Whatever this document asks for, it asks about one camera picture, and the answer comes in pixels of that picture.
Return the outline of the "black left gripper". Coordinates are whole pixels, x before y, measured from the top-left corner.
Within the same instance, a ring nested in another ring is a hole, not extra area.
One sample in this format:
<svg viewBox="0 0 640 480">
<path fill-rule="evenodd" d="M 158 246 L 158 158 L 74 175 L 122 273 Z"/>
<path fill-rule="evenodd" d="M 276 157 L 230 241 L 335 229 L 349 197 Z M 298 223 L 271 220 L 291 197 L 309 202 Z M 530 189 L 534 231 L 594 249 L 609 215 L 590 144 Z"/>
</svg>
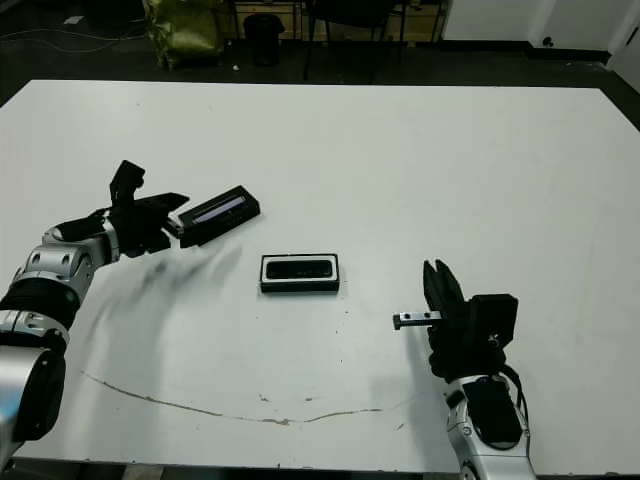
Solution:
<svg viewBox="0 0 640 480">
<path fill-rule="evenodd" d="M 183 235 L 183 226 L 168 216 L 189 200 L 188 196 L 169 192 L 107 208 L 102 214 L 104 257 L 135 258 L 167 249 L 170 241 L 163 229 L 174 238 Z"/>
</svg>

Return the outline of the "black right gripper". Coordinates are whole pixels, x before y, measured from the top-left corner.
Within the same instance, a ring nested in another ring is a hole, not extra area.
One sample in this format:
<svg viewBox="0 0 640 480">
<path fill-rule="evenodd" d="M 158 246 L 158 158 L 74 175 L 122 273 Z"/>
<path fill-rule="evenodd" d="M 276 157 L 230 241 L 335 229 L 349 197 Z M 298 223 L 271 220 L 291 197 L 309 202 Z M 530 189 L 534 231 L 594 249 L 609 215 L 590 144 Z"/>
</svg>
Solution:
<svg viewBox="0 0 640 480">
<path fill-rule="evenodd" d="M 424 327 L 434 376 L 451 383 L 474 375 L 495 375 L 504 364 L 504 305 L 496 298 L 467 301 L 449 266 L 423 264 L 429 309 L 392 315 L 395 330 Z"/>
</svg>

